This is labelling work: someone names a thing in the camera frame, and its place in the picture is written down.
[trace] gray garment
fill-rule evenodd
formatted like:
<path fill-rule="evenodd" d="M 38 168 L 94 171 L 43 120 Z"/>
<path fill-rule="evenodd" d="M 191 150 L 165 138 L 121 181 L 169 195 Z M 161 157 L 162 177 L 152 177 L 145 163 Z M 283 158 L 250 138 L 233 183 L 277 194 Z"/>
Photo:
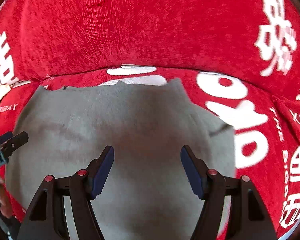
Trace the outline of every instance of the gray garment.
<path fill-rule="evenodd" d="M 71 176 L 106 145 L 114 148 L 103 192 L 92 201 L 108 240 L 190 238 L 203 202 L 182 167 L 183 145 L 208 167 L 235 175 L 233 128 L 192 104 L 180 80 L 163 86 L 39 87 L 19 116 L 14 133 L 21 131 L 29 142 L 10 158 L 6 186 L 25 208 L 46 175 Z M 68 200 L 66 215 L 77 239 Z"/>

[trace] gray cloth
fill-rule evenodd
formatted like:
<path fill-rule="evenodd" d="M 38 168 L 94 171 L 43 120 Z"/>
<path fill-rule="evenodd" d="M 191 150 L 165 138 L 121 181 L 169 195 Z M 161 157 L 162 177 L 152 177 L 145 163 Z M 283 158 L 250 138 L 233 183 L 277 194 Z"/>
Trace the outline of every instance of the gray cloth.
<path fill-rule="evenodd" d="M 92 202 L 109 240 L 190 238 L 203 202 L 182 167 L 183 145 L 208 167 L 235 175 L 233 128 L 192 104 L 180 80 L 164 86 L 39 87 L 19 116 L 14 133 L 21 131 L 29 142 L 10 158 L 5 176 L 7 189 L 25 208 L 46 175 L 71 176 L 106 145 L 114 148 L 103 192 Z M 65 206 L 71 238 L 77 239 L 69 200 Z"/>

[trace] red fabric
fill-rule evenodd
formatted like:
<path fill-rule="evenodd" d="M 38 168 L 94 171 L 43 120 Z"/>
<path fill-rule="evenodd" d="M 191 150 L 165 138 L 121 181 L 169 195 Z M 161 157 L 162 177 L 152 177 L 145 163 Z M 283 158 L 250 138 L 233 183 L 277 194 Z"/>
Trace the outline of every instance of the red fabric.
<path fill-rule="evenodd" d="M 145 75 L 178 77 L 192 102 L 213 108 L 214 114 L 229 118 L 238 113 L 224 106 L 247 110 L 244 122 L 240 115 L 230 120 L 237 126 L 237 176 L 252 178 L 281 236 L 295 224 L 292 215 L 300 206 L 300 16 L 284 0 L 282 18 L 291 26 L 286 23 L 281 31 L 295 36 L 293 63 L 287 72 L 275 65 L 262 76 L 275 56 L 262 59 L 256 46 L 260 25 L 271 25 L 266 2 L 274 0 L 7 0 L 0 9 L 0 83 L 32 80 L 53 90 Z M 282 9 L 279 2 L 273 6 Z M 4 44 L 9 49 L 2 49 Z M 146 74 L 107 73 L 122 63 L 158 67 Z M 37 85 L 12 89 L 2 100 L 0 135 L 13 129 Z M 239 86 L 234 92 L 233 85 Z M 251 113 L 253 106 L 259 115 Z M 21 207 L 12 204 L 21 220 Z"/>

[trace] screw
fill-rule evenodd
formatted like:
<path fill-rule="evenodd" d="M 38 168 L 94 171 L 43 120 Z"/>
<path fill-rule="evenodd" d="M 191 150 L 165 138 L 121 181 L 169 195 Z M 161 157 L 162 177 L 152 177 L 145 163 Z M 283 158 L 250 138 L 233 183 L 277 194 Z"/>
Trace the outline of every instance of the screw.
<path fill-rule="evenodd" d="M 78 175 L 79 176 L 84 176 L 84 175 L 86 175 L 87 174 L 87 170 L 85 170 L 85 169 L 82 169 L 82 170 L 79 170 L 78 171 Z"/>
<path fill-rule="evenodd" d="M 48 175 L 48 176 L 46 176 L 46 177 L 44 178 L 44 180 L 45 180 L 46 182 L 50 182 L 50 181 L 53 180 L 53 176 L 52 176 L 52 175 Z"/>
<path fill-rule="evenodd" d="M 244 181 L 244 182 L 249 182 L 250 181 L 250 178 L 247 176 L 247 175 L 243 175 L 241 177 L 241 179 Z"/>
<path fill-rule="evenodd" d="M 210 175 L 212 175 L 212 176 L 218 174 L 218 172 L 217 172 L 216 170 L 214 170 L 214 169 L 209 169 L 209 170 L 208 170 L 208 173 L 209 173 Z"/>

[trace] red plush blanket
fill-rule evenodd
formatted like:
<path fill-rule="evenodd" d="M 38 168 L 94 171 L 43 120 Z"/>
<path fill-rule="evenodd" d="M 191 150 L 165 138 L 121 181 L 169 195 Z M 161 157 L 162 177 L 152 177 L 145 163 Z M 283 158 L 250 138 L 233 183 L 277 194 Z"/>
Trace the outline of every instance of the red plush blanket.
<path fill-rule="evenodd" d="M 39 84 L 163 85 L 176 77 L 192 102 L 234 126 L 237 176 L 253 179 L 278 236 L 288 232 L 300 217 L 300 16 L 289 0 L 6 0 L 0 7 L 0 84 L 32 80 L 2 100 L 0 135 L 13 130 Z"/>

